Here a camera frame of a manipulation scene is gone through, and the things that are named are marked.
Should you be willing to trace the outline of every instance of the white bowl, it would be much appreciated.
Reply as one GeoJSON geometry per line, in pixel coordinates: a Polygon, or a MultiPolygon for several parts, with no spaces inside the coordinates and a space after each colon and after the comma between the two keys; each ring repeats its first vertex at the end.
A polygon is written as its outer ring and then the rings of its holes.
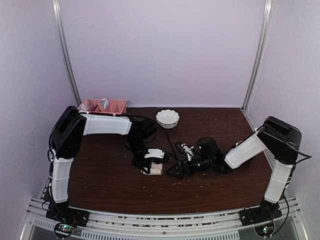
{"type": "Polygon", "coordinates": [[[156,121],[165,129],[172,129],[179,122],[179,114],[176,111],[166,109],[159,111],[156,116],[156,121]]]}

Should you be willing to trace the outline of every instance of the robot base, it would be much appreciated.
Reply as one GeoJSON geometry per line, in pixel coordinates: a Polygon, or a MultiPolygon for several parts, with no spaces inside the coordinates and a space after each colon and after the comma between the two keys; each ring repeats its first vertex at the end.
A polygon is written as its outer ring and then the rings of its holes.
{"type": "Polygon", "coordinates": [[[45,217],[48,219],[67,223],[70,225],[76,225],[80,227],[87,226],[87,222],[89,219],[88,211],[74,209],[74,208],[69,208],[68,211],[69,211],[69,216],[72,216],[72,217],[70,217],[69,219],[63,219],[63,216],[60,213],[50,210],[50,207],[49,207],[49,210],[46,212],[45,217]]]}
{"type": "Polygon", "coordinates": [[[274,209],[265,209],[264,207],[247,208],[239,212],[242,226],[260,224],[282,216],[279,204],[274,204],[274,209]]]}

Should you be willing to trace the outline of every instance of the small white object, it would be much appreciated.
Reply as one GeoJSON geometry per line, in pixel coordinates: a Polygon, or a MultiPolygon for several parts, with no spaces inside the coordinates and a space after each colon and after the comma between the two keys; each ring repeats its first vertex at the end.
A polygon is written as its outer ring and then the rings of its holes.
{"type": "Polygon", "coordinates": [[[181,147],[183,148],[184,152],[186,153],[188,157],[188,161],[191,161],[191,159],[194,157],[194,152],[192,149],[194,149],[194,146],[188,147],[187,144],[183,143],[181,144],[181,147]]]}
{"type": "Polygon", "coordinates": [[[165,129],[172,129],[179,122],[179,114],[170,109],[159,111],[156,116],[156,121],[165,129]]]}
{"type": "Polygon", "coordinates": [[[144,175],[162,175],[162,163],[155,164],[154,162],[151,163],[150,173],[147,174],[141,170],[141,173],[144,175]]]}
{"type": "Polygon", "coordinates": [[[144,155],[145,159],[148,158],[157,158],[157,159],[162,159],[165,155],[165,152],[162,151],[161,149],[157,149],[157,148],[150,148],[148,149],[148,153],[146,155],[144,155]]]}

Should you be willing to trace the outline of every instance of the metal frame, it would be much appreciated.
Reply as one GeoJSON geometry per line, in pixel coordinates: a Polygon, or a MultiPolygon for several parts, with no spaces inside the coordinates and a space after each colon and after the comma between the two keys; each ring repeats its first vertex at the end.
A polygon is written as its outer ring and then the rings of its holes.
{"type": "Polygon", "coordinates": [[[249,86],[246,91],[246,95],[242,105],[242,110],[245,113],[248,111],[250,100],[254,94],[254,88],[259,78],[260,65],[261,65],[262,57],[266,48],[266,42],[268,38],[272,7],[273,7],[273,0],[265,0],[258,48],[255,55],[255,60],[253,64],[249,86]]]}
{"type": "Polygon", "coordinates": [[[56,21],[56,25],[57,25],[59,36],[60,36],[60,43],[61,43],[66,73],[68,75],[72,94],[76,100],[77,105],[79,106],[81,104],[81,98],[79,95],[79,90],[76,84],[74,72],[72,70],[72,66],[70,62],[70,56],[67,48],[67,41],[66,41],[65,30],[64,30],[62,15],[61,15],[61,9],[60,9],[60,0],[52,0],[52,4],[53,4],[55,21],[56,21]]]}
{"type": "MultiPolygon", "coordinates": [[[[23,220],[24,225],[20,235],[21,240],[28,240],[33,226],[49,231],[53,230],[55,221],[46,218],[48,203],[32,198],[23,220]]],[[[289,198],[289,215],[293,217],[295,228],[300,240],[308,240],[301,210],[295,197],[289,198]]],[[[284,219],[287,205],[279,202],[284,219]]],[[[239,231],[253,228],[253,225],[242,226],[240,209],[178,215],[146,215],[121,214],[89,210],[87,227],[78,227],[72,235],[85,240],[205,240],[205,239],[239,239],[239,231]]]]}

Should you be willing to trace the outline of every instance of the plastic container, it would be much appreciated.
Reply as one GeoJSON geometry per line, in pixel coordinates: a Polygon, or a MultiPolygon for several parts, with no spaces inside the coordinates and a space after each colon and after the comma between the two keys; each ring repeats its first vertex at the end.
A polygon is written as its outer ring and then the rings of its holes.
{"type": "Polygon", "coordinates": [[[172,129],[179,122],[179,114],[170,109],[159,111],[156,116],[156,121],[165,129],[172,129]]]}
{"type": "Polygon", "coordinates": [[[85,99],[78,107],[78,110],[105,114],[125,114],[127,112],[127,101],[124,99],[108,99],[109,104],[105,109],[99,105],[100,101],[101,99],[85,99]]]}

